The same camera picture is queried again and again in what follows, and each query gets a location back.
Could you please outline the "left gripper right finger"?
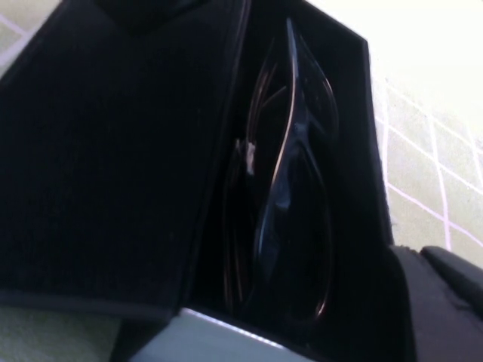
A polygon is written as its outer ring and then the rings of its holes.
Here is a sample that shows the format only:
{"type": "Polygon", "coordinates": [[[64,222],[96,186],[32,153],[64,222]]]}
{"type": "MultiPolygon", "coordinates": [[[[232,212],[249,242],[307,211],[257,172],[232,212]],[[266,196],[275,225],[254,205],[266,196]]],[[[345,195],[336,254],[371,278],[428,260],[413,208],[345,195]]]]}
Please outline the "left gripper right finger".
{"type": "Polygon", "coordinates": [[[482,268],[440,247],[426,246],[420,254],[475,313],[482,317],[482,268]]]}

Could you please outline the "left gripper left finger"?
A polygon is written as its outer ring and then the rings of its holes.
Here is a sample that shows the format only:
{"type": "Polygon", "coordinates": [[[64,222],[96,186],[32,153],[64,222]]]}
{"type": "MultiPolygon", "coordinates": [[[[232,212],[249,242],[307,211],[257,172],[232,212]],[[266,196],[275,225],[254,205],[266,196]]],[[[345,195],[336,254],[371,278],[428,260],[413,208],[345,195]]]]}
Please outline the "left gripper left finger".
{"type": "Polygon", "coordinates": [[[412,361],[481,361],[482,317],[429,262],[408,247],[391,247],[404,278],[412,361]]]}

